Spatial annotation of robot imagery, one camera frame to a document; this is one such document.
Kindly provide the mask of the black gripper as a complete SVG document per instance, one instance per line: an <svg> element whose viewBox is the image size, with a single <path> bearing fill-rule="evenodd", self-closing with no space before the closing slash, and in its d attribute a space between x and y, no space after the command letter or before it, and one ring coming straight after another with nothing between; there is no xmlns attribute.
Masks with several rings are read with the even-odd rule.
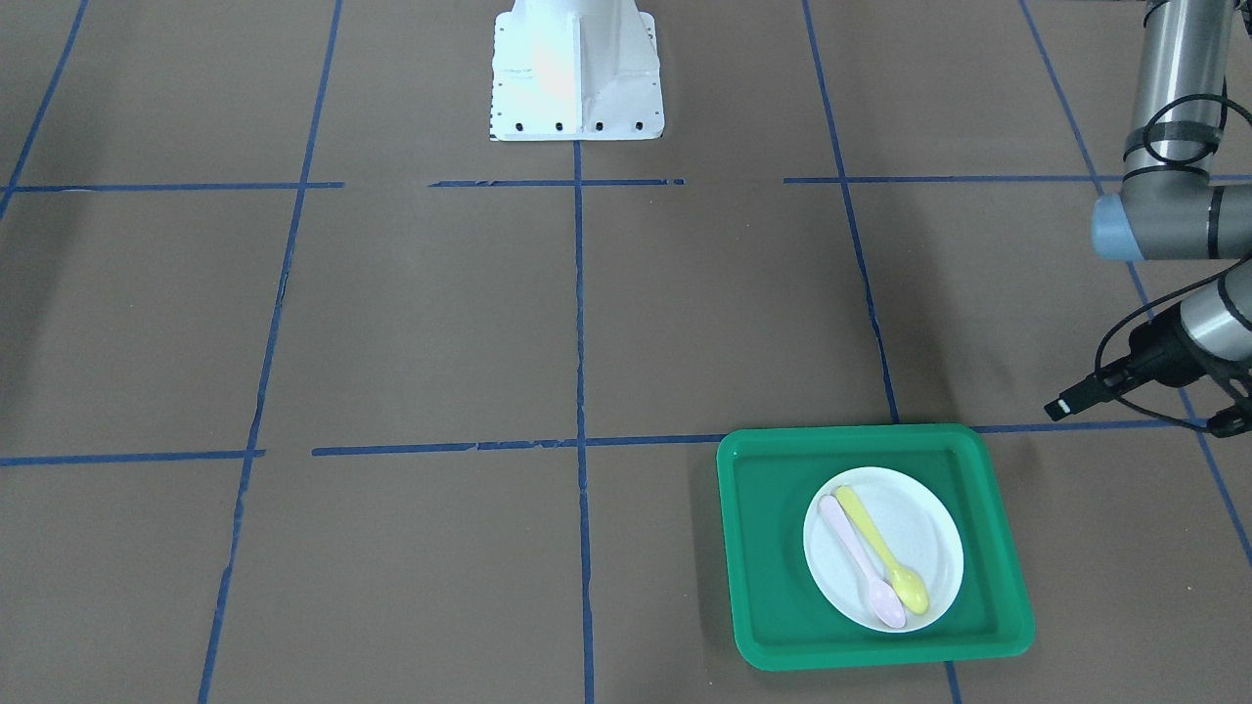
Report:
<svg viewBox="0 0 1252 704"><path fill-rule="evenodd" d="M1202 423L1171 418L1126 400L1126 395L1146 383L1184 388L1196 380L1212 382L1229 397L1229 407L1217 411ZM1087 375L1045 405L1050 420L1072 418L1096 405L1122 405L1146 418L1214 437L1233 437L1249 432L1249 348L1224 343L1212 351L1189 334L1184 314L1166 311L1131 332L1131 352L1112 365L1099 367L1099 375Z"/></svg>

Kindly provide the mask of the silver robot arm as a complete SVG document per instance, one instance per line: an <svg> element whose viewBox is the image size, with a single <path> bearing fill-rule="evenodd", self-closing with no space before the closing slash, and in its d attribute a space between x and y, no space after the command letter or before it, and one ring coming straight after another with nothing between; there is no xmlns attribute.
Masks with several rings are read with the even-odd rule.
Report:
<svg viewBox="0 0 1252 704"><path fill-rule="evenodd" d="M1101 195L1090 217L1101 258L1227 267L1121 319L1118 329L1131 329L1128 353L1106 361L1102 338L1090 375L1045 406L1048 418L1072 418L1096 405L1128 407L1131 393L1151 383L1181 390L1212 380L1229 406L1201 423L1141 405L1132 410L1218 438L1249 431L1251 192L1246 183L1217 185L1209 173L1229 116L1249 119L1227 93L1234 23L1249 23L1247 1L1146 4L1121 189Z"/></svg>

